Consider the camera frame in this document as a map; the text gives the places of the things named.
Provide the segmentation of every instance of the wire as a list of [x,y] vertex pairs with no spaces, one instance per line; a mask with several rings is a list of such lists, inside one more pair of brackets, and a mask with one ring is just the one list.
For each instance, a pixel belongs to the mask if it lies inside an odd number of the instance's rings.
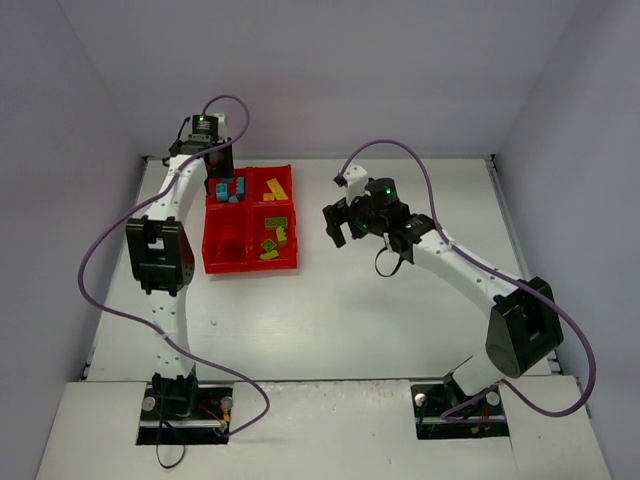
[[[490,387],[485,388],[480,393],[474,395],[470,399],[465,400],[464,402],[462,402],[459,405],[456,405],[453,408],[450,408],[449,410],[444,412],[442,415],[440,415],[440,418],[442,420],[445,420],[447,423],[452,423],[452,424],[474,424],[474,425],[476,425],[478,423],[477,420],[464,419],[464,418],[451,418],[451,415],[453,415],[454,413],[461,412],[462,410],[466,409],[467,407],[470,407],[470,406],[473,406],[473,405],[477,405],[479,402],[481,402],[487,396],[487,394],[489,394],[490,392],[493,392],[496,388],[498,388],[497,385],[491,385]],[[484,423],[507,423],[507,421],[505,419],[503,419],[503,418],[488,418]]]
[[218,420],[219,422],[221,421],[221,420],[220,420],[220,417],[218,417],[215,413],[213,413],[211,410],[209,410],[209,409],[208,409],[207,407],[205,407],[204,405],[200,405],[200,408],[201,408],[202,410],[204,410],[205,412],[207,412],[209,415],[211,415],[213,418],[215,418],[216,420]]
[[[217,97],[214,97],[213,99],[211,99],[209,101],[209,103],[207,103],[207,105],[205,106],[205,110],[212,103],[214,103],[214,102],[216,102],[218,100],[221,100],[221,99],[225,99],[225,98],[228,98],[228,99],[231,99],[231,100],[235,100],[244,109],[245,124],[242,127],[242,130],[240,131],[240,133],[238,134],[237,137],[235,137],[235,138],[233,138],[233,139],[231,139],[231,140],[229,140],[229,141],[227,141],[225,143],[221,143],[219,145],[216,145],[214,147],[208,148],[206,150],[202,150],[201,152],[198,152],[195,155],[192,155],[189,158],[187,158],[184,162],[182,162],[182,165],[180,165],[180,167],[178,167],[178,173],[182,173],[182,171],[184,169],[188,168],[189,165],[191,165],[193,162],[195,162],[199,158],[201,158],[201,157],[203,157],[203,156],[205,156],[205,155],[207,155],[209,153],[213,153],[213,152],[217,152],[218,150],[222,150],[223,148],[226,148],[229,145],[233,145],[240,138],[242,138],[242,136],[245,134],[245,132],[249,128],[249,123],[250,123],[250,120],[251,120],[251,117],[249,115],[249,108],[247,107],[247,105],[240,98],[236,97],[235,95],[218,95]],[[80,293],[85,298],[85,300],[87,302],[89,302],[91,305],[93,305],[95,308],[97,308],[99,310],[102,310],[103,312],[110,313],[111,315],[116,315],[118,317],[122,317],[122,318],[125,318],[127,320],[132,320],[134,322],[140,323],[140,324],[144,325],[145,327],[148,327],[148,328],[152,329],[155,333],[160,335],[160,337],[171,348],[173,348],[176,352],[180,353],[181,355],[193,360],[194,362],[198,362],[198,363],[201,363],[201,364],[206,365],[208,367],[215,368],[216,370],[220,370],[221,372],[225,372],[225,373],[228,373],[230,375],[233,375],[234,377],[237,377],[237,378],[239,378],[241,380],[244,380],[249,385],[251,385],[253,388],[255,388],[258,391],[258,393],[262,396],[262,398],[264,399],[264,403],[265,403],[264,410],[261,413],[259,413],[256,417],[254,417],[251,420],[249,420],[248,422],[246,422],[245,424],[240,425],[235,430],[229,432],[226,436],[230,437],[230,436],[235,435],[236,433],[239,433],[242,430],[250,427],[254,423],[256,423],[259,420],[261,420],[267,414],[267,412],[271,408],[271,402],[269,400],[269,396],[263,390],[263,388],[260,385],[258,385],[257,382],[255,382],[254,380],[250,379],[249,377],[247,377],[243,373],[240,373],[240,372],[238,372],[236,370],[232,370],[231,368],[225,367],[223,365],[219,365],[217,363],[211,362],[211,361],[206,360],[206,359],[204,359],[202,357],[198,357],[197,355],[194,355],[191,352],[183,349],[178,344],[176,344],[171,338],[169,338],[169,336],[165,333],[165,331],[162,328],[160,328],[158,325],[156,325],[155,323],[150,322],[149,320],[145,320],[144,318],[139,317],[137,315],[133,315],[131,313],[127,313],[127,312],[123,312],[123,311],[120,311],[120,310],[116,310],[116,309],[111,308],[111,307],[107,307],[106,305],[104,305],[103,303],[99,302],[98,300],[96,300],[95,298],[93,298],[89,294],[89,292],[87,291],[87,286],[85,284],[84,276],[85,276],[85,270],[87,269],[87,264],[89,263],[89,260],[91,259],[91,257],[95,253],[95,251],[98,249],[100,244],[116,228],[118,228],[119,225],[121,225],[122,223],[126,222],[136,212],[139,212],[143,208],[151,205],[156,200],[159,200],[162,197],[164,197],[165,195],[167,195],[171,191],[171,189],[175,186],[176,182],[178,181],[179,176],[180,175],[174,175],[173,178],[171,179],[171,181],[169,182],[169,184],[167,185],[167,188],[165,188],[163,191],[161,191],[157,195],[154,195],[153,197],[151,197],[151,198],[139,203],[135,207],[133,207],[133,209],[131,209],[130,211],[128,211],[127,213],[122,215],[120,218],[118,218],[113,223],[113,225],[109,226],[104,232],[102,232],[98,236],[98,238],[91,244],[91,246],[89,247],[87,252],[84,254],[84,257],[82,258],[82,261],[80,262],[80,267],[78,268],[78,278],[77,278],[78,288],[80,289]]]
[[382,249],[380,249],[380,251],[377,253],[375,260],[373,261],[373,266],[376,269],[376,273],[378,275],[380,275],[382,278],[389,278],[389,277],[393,277],[396,273],[398,273],[398,270],[400,270],[400,267],[402,266],[402,262],[404,261],[404,258],[399,257],[398,258],[398,263],[396,264],[396,266],[393,268],[393,270],[391,271],[391,273],[389,274],[384,274],[380,271],[380,269],[378,268],[378,258],[380,258],[380,255],[382,255],[384,252],[388,252],[389,250],[387,250],[387,247],[384,247]]
[[[187,446],[185,445],[185,443],[182,441],[182,439],[180,438],[180,435],[178,435],[178,432],[176,432],[175,428],[173,427],[173,425],[171,425],[169,423],[168,420],[165,420],[164,418],[164,402],[165,402],[165,397],[166,397],[166,393],[167,393],[167,388],[168,388],[169,384],[167,383],[164,388],[162,389],[162,398],[160,400],[160,413],[158,414],[159,417],[159,422],[158,422],[158,430],[156,432],[156,458],[158,459],[158,463],[160,464],[160,466],[162,468],[164,468],[165,470],[171,470],[174,467],[177,467],[178,465],[180,465],[180,463],[182,463],[182,460],[184,460],[184,456],[187,453]],[[160,436],[162,433],[162,427],[167,426],[167,428],[169,428],[169,431],[173,434],[174,437],[176,437],[176,439],[181,443],[182,445],[182,454],[180,455],[180,458],[178,460],[176,460],[174,463],[172,463],[171,465],[167,465],[165,463],[162,463],[162,460],[160,460]]]
[[458,255],[460,255],[462,258],[464,258],[467,262],[471,263],[475,267],[477,267],[480,270],[483,270],[483,271],[485,271],[485,272],[487,272],[487,273],[489,273],[489,274],[491,274],[491,275],[493,275],[493,276],[495,276],[495,277],[497,277],[497,278],[499,278],[499,279],[501,279],[501,280],[503,280],[503,281],[515,286],[515,287],[518,287],[522,291],[528,293],[529,295],[531,295],[532,297],[534,297],[538,301],[542,302],[547,307],[551,308],[562,319],[564,319],[564,321],[567,323],[567,325],[569,325],[569,327],[575,332],[576,336],[580,340],[580,343],[582,344],[582,346],[584,348],[584,351],[585,351],[585,353],[587,355],[587,362],[588,362],[588,365],[589,365],[589,378],[587,380],[587,384],[585,386],[585,389],[582,392],[582,395],[580,395],[580,398],[573,405],[571,405],[570,407],[568,407],[568,408],[566,408],[564,410],[560,410],[559,412],[552,412],[552,411],[549,411],[549,410],[545,410],[545,409],[535,405],[531,400],[526,398],[524,396],[524,394],[520,390],[518,390],[508,380],[504,379],[504,380],[502,380],[502,383],[504,383],[504,385],[506,385],[509,389],[511,389],[513,391],[513,393],[515,393],[516,396],[518,398],[520,398],[520,400],[522,400],[528,407],[532,408],[533,410],[535,410],[536,412],[540,413],[541,415],[545,415],[547,417],[553,417],[553,418],[560,418],[560,417],[566,417],[567,415],[571,415],[572,413],[574,413],[577,410],[579,410],[585,403],[587,403],[587,400],[589,400],[589,397],[593,393],[593,389],[594,389],[595,384],[596,384],[596,358],[595,358],[595,355],[593,353],[593,348],[591,347],[591,344],[589,343],[589,340],[587,339],[586,335],[584,334],[582,329],[578,326],[578,324],[575,322],[575,320],[573,320],[573,318],[571,318],[571,316],[569,316],[569,314],[567,312],[565,312],[561,307],[556,305],[556,303],[553,300],[545,297],[544,295],[542,295],[538,291],[536,291],[533,288],[531,288],[526,283],[523,283],[523,282],[521,282],[519,280],[511,278],[508,275],[505,275],[502,272],[496,271],[493,268],[483,264],[479,260],[476,260],[471,255],[466,253],[460,247],[455,245],[453,242],[451,242],[449,237],[447,237],[446,233],[442,229],[442,226],[440,225],[440,221],[438,220],[438,217],[437,217],[437,214],[436,214],[435,200],[434,200],[434,197],[433,197],[433,188],[431,186],[431,179],[429,178],[429,174],[427,173],[427,169],[424,166],[424,163],[422,162],[422,160],[420,160],[420,157],[418,157],[418,154],[416,152],[414,152],[411,147],[409,147],[408,145],[405,145],[402,142],[399,142],[397,140],[392,140],[392,139],[378,139],[378,140],[372,140],[370,142],[367,142],[364,145],[361,145],[360,147],[358,147],[349,156],[347,161],[342,166],[342,169],[340,170],[339,176],[340,177],[344,176],[344,172],[347,170],[347,167],[349,166],[349,164],[353,161],[353,159],[362,150],[364,150],[365,148],[368,148],[368,147],[370,147],[372,145],[379,145],[379,144],[395,145],[397,147],[402,148],[409,155],[411,155],[411,157],[418,164],[418,167],[420,167],[420,170],[422,171],[422,175],[424,176],[425,182],[427,183],[427,194],[428,194],[428,197],[429,197],[429,208],[431,209],[431,216],[433,218],[433,222],[435,224],[436,230],[438,231],[438,234],[440,235],[440,238],[442,238],[442,241],[446,245],[449,245],[451,247],[451,250],[456,252]]

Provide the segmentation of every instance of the white wall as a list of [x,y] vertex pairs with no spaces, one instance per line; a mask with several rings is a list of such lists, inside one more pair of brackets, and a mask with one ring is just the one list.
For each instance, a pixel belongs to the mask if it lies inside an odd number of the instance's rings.
[[[97,324],[78,263],[131,204],[141,163],[55,0],[4,1],[0,44],[0,478],[23,480],[35,477]],[[121,238],[91,269],[99,298]]]
[[60,3],[141,152],[230,92],[254,112],[237,153],[295,156],[497,152],[577,0]]
[[[638,478],[640,2],[582,1],[504,145],[499,173],[530,270],[592,340],[589,403],[616,480]],[[565,370],[585,378],[567,333]]]

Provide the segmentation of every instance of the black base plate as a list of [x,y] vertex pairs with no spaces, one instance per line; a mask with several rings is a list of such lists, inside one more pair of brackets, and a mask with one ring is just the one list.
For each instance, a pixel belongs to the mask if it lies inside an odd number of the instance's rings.
[[[198,403],[195,410],[188,416],[173,415],[171,411],[163,412],[165,420],[174,427],[166,426],[160,430],[158,441],[158,425],[160,420],[160,399],[156,397],[156,406],[150,412],[141,410],[140,427],[138,429],[137,445],[226,445],[228,437],[221,435],[218,429],[211,425],[212,420],[223,419],[224,413],[220,408],[223,397],[232,397],[231,387],[200,385],[198,387]],[[147,387],[146,397],[153,397],[153,389]]]
[[[417,394],[423,393],[427,396],[426,404],[419,407],[415,404]],[[416,423],[416,437],[418,440],[442,440],[454,438],[488,438],[488,437],[508,437],[509,426],[506,423],[484,423],[485,418],[504,419],[502,401],[497,406],[489,405],[485,400],[479,402],[475,407],[469,409],[461,415],[461,418],[477,419],[477,423],[455,424],[445,422],[441,415],[453,407],[448,396],[445,394],[443,384],[428,383],[411,386],[411,398],[413,405],[413,416]]]

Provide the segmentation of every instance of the white tabletop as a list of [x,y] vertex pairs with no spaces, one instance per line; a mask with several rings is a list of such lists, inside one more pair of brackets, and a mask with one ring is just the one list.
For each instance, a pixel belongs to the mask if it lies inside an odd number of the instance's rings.
[[[546,408],[579,396],[571,377],[516,382]],[[136,446],[143,383],[69,384],[38,480],[430,479],[610,480],[584,409],[542,417],[502,392],[510,438],[417,440],[406,380],[267,383],[271,412],[228,445],[187,447],[163,471],[152,446]],[[262,399],[234,386],[231,426],[252,418]],[[180,447],[163,446],[167,463]]]
[[[247,162],[236,162],[238,166]],[[332,182],[342,160],[290,163],[298,222],[299,268],[207,276],[201,260],[204,187],[196,195],[186,231],[196,254],[187,295],[191,350],[258,380],[442,377],[484,344],[487,320],[435,275],[405,264],[393,278],[373,269],[381,239],[348,241],[336,249],[325,233],[322,208],[344,195]],[[359,161],[373,177],[396,180],[400,198],[429,214],[426,188],[410,160]],[[441,222],[465,247],[503,270],[518,272],[505,223],[484,161],[427,160]],[[140,199],[157,193],[166,174],[147,167]],[[107,303],[147,316],[145,295],[131,275],[126,250]],[[152,333],[103,314],[88,379],[148,381],[154,373]],[[547,375],[540,362],[530,375]],[[201,380],[228,380],[198,367]]]

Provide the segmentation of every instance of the toy block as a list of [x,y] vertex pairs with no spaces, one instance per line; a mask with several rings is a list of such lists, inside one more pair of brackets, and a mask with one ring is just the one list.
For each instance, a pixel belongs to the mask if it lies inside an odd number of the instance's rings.
[[226,202],[229,200],[229,191],[224,183],[216,185],[216,200],[219,202]]
[[273,260],[274,258],[278,258],[278,251],[271,250],[270,252],[262,253],[260,254],[260,258],[262,260]]
[[289,199],[287,194],[284,192],[284,189],[280,185],[280,182],[278,182],[278,179],[272,178],[271,180],[267,180],[267,185],[269,185],[269,188],[273,192],[273,195],[276,197],[276,200]]
[[244,177],[236,179],[236,195],[240,200],[244,200]]
[[275,230],[278,227],[286,230],[288,226],[289,220],[287,220],[287,217],[268,217],[264,219],[264,229],[267,231]]
[[284,233],[284,227],[276,228],[276,238],[279,247],[284,247],[287,244],[287,234]]
[[278,245],[276,245],[276,242],[274,242],[273,240],[271,240],[270,238],[267,238],[264,242],[262,242],[262,249],[265,252],[270,252],[272,250],[274,250]]

